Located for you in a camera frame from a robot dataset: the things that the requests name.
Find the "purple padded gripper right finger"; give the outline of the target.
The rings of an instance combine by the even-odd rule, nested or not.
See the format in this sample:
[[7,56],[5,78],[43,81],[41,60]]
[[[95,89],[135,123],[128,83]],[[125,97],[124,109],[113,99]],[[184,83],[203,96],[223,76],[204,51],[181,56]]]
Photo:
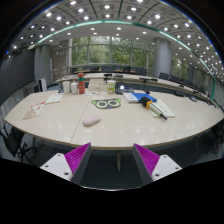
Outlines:
[[168,155],[158,155],[138,144],[133,145],[133,156],[144,185],[181,170]]

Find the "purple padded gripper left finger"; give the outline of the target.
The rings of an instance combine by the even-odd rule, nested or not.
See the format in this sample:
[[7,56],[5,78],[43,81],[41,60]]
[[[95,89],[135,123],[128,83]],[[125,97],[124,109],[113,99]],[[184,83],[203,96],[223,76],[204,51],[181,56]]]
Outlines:
[[79,185],[90,154],[91,144],[87,143],[66,154],[55,154],[41,166],[41,169]]

